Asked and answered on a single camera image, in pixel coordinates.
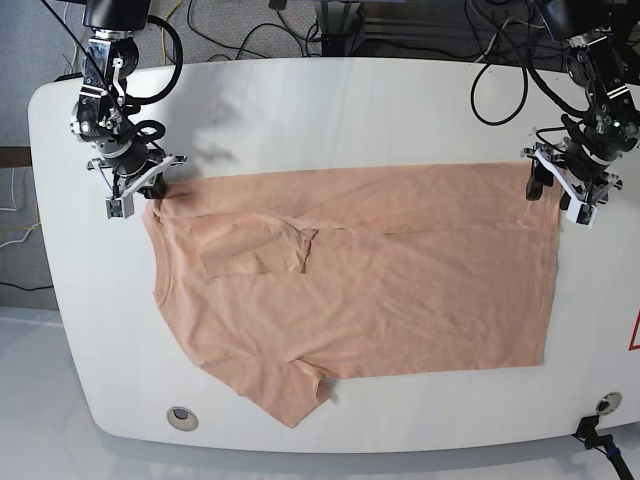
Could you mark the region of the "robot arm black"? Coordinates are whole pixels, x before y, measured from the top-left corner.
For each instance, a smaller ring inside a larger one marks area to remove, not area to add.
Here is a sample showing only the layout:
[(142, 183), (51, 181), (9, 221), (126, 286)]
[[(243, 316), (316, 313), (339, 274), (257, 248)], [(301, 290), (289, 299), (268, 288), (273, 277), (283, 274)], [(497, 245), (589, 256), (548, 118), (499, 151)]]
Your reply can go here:
[(559, 199), (560, 208), (570, 222), (590, 226), (610, 190), (622, 186), (619, 177), (607, 168), (619, 153), (634, 147), (637, 137), (630, 129), (637, 123), (638, 112), (618, 77), (606, 38), (583, 45), (578, 55), (575, 62), (586, 76), (589, 107), (563, 115), (562, 127), (570, 134), (563, 145), (540, 140), (534, 147), (523, 150), (531, 161), (529, 166), (458, 163), (325, 168), (190, 180), (170, 186), (168, 193), (195, 196), (191, 211), (206, 215), (212, 212), (205, 205), (214, 196), (212, 188), (227, 193), (235, 184), (248, 187), (259, 183), (272, 189), (286, 188), (292, 195), (336, 193), (353, 186), (361, 194), (382, 195), (388, 204), (429, 198), (444, 202), (452, 197), (467, 207), (476, 207), (482, 196), (490, 196), (500, 187), (513, 190), (519, 181), (525, 181), (527, 200)]
[[(184, 50), (176, 30), (150, 13), (149, 1), (86, 1), (83, 25), (93, 32), (87, 47), (80, 47), (83, 83), (73, 110), (71, 129), (99, 156), (87, 168), (106, 186), (108, 218), (134, 213), (136, 193), (147, 199), (164, 197), (164, 172), (187, 162), (183, 155), (167, 153), (158, 145), (166, 127), (156, 120), (137, 123), (131, 117), (165, 99), (177, 86), (184, 66)], [(139, 63), (133, 34), (147, 25), (168, 33), (174, 46), (174, 70), (167, 85), (148, 97), (127, 92), (127, 79)]]

